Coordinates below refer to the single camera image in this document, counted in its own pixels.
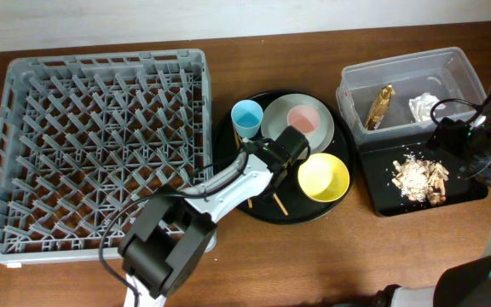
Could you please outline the wooden chopstick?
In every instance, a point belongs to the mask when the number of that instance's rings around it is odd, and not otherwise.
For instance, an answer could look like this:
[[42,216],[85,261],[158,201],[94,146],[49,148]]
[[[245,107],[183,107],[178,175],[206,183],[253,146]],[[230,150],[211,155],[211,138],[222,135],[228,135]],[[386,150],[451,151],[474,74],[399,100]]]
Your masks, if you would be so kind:
[[[238,149],[240,149],[240,146],[242,145],[242,139],[240,138],[240,136],[237,134],[235,128],[233,128],[233,133],[234,133],[234,140],[235,140],[235,143],[236,143],[236,147]],[[247,200],[247,204],[248,204],[248,207],[251,209],[252,208],[252,202],[251,202],[251,199],[248,199]]]
[[285,208],[285,206],[283,205],[283,203],[281,202],[277,193],[273,193],[273,199],[276,202],[276,204],[278,205],[278,207],[280,208],[280,210],[282,211],[282,213],[284,214],[284,216],[287,217],[289,213],[288,213],[287,209]]

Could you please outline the white tissue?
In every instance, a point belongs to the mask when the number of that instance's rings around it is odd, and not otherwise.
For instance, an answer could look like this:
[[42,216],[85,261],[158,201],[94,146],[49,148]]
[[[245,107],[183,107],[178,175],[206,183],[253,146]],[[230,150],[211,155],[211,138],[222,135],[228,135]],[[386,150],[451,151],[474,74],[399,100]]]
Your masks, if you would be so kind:
[[430,110],[438,102],[439,99],[430,93],[424,93],[421,96],[410,99],[408,106],[414,121],[418,123],[430,120]]

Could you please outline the blue plastic cup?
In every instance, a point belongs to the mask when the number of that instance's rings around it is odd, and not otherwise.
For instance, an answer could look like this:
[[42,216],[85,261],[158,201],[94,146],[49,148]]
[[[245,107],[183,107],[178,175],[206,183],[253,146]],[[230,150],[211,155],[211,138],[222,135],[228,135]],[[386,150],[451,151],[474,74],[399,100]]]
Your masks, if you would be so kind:
[[240,137],[252,139],[263,121],[263,109],[253,100],[238,101],[231,110],[231,119]]

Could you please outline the yellow bowl with scraps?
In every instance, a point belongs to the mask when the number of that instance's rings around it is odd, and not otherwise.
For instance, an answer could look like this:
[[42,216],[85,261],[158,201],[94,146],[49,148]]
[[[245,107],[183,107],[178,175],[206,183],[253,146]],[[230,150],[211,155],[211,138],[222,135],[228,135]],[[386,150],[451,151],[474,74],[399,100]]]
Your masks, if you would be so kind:
[[323,203],[341,199],[351,185],[345,163],[329,153],[312,154],[299,166],[297,179],[309,199]]

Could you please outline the gold coffee sachet wrapper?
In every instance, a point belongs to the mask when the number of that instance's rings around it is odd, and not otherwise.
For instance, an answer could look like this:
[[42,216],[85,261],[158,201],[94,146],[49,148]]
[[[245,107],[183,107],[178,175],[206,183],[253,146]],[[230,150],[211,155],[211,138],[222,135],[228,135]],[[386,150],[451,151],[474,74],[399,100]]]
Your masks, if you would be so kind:
[[369,113],[367,115],[364,128],[367,130],[376,130],[389,110],[392,96],[396,94],[392,84],[383,87],[377,94]]

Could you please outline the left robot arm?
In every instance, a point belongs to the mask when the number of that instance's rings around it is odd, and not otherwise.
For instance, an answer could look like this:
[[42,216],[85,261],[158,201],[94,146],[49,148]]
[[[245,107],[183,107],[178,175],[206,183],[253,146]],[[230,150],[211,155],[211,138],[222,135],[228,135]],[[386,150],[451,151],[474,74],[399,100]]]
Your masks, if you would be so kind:
[[211,179],[151,195],[118,246],[134,304],[163,304],[195,270],[218,221],[279,184],[308,151],[307,138],[288,126],[275,140],[243,142],[235,160]]

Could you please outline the pink plastic cup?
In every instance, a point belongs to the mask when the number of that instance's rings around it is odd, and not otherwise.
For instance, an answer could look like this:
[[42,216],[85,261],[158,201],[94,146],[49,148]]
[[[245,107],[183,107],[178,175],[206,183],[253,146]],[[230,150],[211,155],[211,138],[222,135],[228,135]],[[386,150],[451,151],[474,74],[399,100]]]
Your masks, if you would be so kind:
[[309,135],[315,132],[321,123],[321,117],[316,107],[298,105],[293,107],[286,117],[287,124]]

